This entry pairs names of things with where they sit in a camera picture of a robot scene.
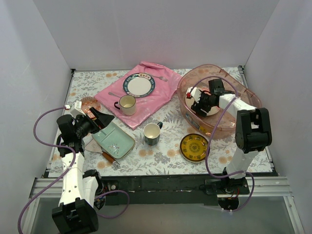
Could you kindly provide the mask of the mint divided rectangular tray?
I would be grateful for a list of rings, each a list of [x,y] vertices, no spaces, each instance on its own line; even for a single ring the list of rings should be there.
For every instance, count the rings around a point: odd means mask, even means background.
[[[114,159],[123,158],[135,146],[135,140],[113,122],[92,137]]]

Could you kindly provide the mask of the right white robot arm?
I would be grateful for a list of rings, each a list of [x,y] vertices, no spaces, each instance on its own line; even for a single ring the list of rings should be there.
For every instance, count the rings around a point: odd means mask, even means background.
[[[231,194],[248,186],[248,167],[258,153],[272,143],[269,111],[245,103],[235,87],[231,91],[226,90],[223,84],[225,78],[208,76],[207,79],[209,93],[193,86],[188,88],[186,98],[194,99],[191,109],[200,116],[216,106],[223,110],[222,115],[229,113],[235,118],[236,151],[222,175],[210,173],[211,178],[205,181],[202,188],[209,195],[218,192]]]

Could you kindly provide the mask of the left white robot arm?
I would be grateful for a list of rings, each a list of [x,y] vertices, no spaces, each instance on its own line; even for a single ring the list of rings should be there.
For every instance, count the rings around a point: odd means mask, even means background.
[[[107,127],[113,115],[90,108],[76,117],[66,114],[57,119],[61,132],[57,145],[65,175],[58,207],[52,210],[53,221],[61,234],[89,234],[98,230],[98,217],[93,208],[95,196],[104,184],[97,170],[83,171],[85,161],[83,138]]]

